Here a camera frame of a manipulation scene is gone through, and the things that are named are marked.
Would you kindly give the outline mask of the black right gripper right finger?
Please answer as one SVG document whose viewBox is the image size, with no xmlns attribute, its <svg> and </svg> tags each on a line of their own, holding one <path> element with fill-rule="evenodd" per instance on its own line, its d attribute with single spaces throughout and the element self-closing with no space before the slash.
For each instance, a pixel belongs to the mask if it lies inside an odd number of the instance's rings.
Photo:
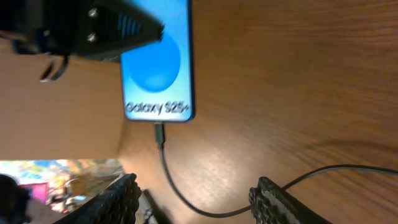
<svg viewBox="0 0 398 224">
<path fill-rule="evenodd" d="M 267 177 L 250 188 L 249 203 L 256 223 L 331 224 Z"/>
</svg>

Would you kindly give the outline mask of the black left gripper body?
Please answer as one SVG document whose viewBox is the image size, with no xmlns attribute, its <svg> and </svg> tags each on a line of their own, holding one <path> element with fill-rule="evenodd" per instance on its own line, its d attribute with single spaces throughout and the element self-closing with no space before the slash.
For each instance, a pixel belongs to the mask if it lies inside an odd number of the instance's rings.
<svg viewBox="0 0 398 224">
<path fill-rule="evenodd" d="M 78 0 L 1 0 L 1 38 L 20 54 L 69 55 L 73 51 Z"/>
</svg>

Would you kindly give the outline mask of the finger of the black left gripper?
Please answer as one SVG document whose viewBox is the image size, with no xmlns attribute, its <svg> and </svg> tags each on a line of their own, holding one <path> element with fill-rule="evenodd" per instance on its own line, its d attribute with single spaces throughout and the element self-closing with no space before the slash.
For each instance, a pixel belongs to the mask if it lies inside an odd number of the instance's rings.
<svg viewBox="0 0 398 224">
<path fill-rule="evenodd" d="M 122 53 L 162 40 L 164 23 L 132 1 L 80 2 L 74 54 L 111 61 Z"/>
</svg>

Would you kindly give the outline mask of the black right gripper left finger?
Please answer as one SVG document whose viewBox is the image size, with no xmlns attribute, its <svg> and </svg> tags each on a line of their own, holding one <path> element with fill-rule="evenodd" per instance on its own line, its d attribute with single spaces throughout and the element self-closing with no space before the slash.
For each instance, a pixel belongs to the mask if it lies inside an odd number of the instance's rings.
<svg viewBox="0 0 398 224">
<path fill-rule="evenodd" d="M 125 174 L 54 224 L 134 224 L 141 193 L 136 174 Z"/>
</svg>

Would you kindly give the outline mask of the blue Galaxy smartphone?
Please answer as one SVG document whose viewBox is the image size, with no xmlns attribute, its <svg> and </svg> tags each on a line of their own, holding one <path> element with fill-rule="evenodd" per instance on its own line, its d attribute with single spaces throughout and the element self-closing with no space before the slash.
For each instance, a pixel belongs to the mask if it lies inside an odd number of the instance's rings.
<svg viewBox="0 0 398 224">
<path fill-rule="evenodd" d="M 161 40 L 121 55 L 124 114 L 131 121 L 195 116 L 191 0 L 133 0 L 164 25 Z"/>
</svg>

